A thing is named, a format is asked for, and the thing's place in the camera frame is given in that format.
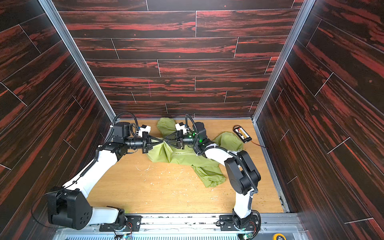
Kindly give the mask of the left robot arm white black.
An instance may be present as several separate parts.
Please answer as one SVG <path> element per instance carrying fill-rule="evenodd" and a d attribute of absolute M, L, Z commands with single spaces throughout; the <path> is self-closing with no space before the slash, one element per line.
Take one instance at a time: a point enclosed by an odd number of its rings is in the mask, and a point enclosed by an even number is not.
<path fill-rule="evenodd" d="M 125 211 L 116 207 L 92 207 L 87 198 L 103 175 L 131 150 L 148 153 L 162 139 L 150 135 L 149 126 L 119 122 L 112 124 L 105 142 L 98 146 L 94 159 L 75 177 L 44 194 L 47 198 L 49 229 L 81 230 L 88 225 L 104 225 L 110 231 L 127 226 Z"/>

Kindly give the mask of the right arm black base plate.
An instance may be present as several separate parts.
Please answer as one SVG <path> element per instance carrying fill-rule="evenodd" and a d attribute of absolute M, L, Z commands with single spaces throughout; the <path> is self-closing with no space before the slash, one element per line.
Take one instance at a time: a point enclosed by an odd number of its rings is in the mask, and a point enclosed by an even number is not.
<path fill-rule="evenodd" d="M 256 213 L 251 213 L 243 219 L 236 215 L 220 215 L 216 226 L 220 227 L 221 231 L 255 231 L 260 223 L 261 217 Z"/>

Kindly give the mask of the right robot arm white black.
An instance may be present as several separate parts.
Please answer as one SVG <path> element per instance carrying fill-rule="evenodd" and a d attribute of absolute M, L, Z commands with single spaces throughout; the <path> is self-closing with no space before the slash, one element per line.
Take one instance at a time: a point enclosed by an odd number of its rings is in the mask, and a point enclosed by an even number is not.
<path fill-rule="evenodd" d="M 230 184 L 236 192 L 232 222 L 238 230 L 244 230 L 252 221 L 253 195 L 258 193 L 261 175 L 250 155 L 242 150 L 230 151 L 211 141 L 206 134 L 204 123 L 193 123 L 193 127 L 176 124 L 176 131 L 165 137 L 165 142 L 177 149 L 189 145 L 197 156 L 214 160 L 226 167 Z"/>

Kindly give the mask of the green zip-up jacket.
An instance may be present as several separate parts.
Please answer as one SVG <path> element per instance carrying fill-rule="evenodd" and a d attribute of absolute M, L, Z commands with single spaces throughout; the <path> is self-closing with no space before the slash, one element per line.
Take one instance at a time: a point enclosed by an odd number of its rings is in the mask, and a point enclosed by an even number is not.
<path fill-rule="evenodd" d="M 230 132 L 221 133 L 213 142 L 220 147 L 235 152 L 239 152 L 244 148 L 244 143 L 234 133 Z M 197 156 L 190 147 L 176 149 L 167 143 L 161 143 L 154 146 L 147 153 L 147 156 L 153 163 L 178 164 L 192 167 L 207 188 L 214 188 L 226 180 L 218 162 L 203 156 Z"/>

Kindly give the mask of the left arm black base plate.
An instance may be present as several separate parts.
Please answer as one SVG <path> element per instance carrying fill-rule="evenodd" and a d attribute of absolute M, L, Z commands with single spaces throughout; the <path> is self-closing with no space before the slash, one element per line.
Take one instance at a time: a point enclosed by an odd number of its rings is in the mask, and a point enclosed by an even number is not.
<path fill-rule="evenodd" d="M 99 231 L 102 233 L 119 233 L 119 232 L 138 232 L 142 223 L 140 215 L 125 215 L 120 216 L 115 223 L 103 224 Z"/>

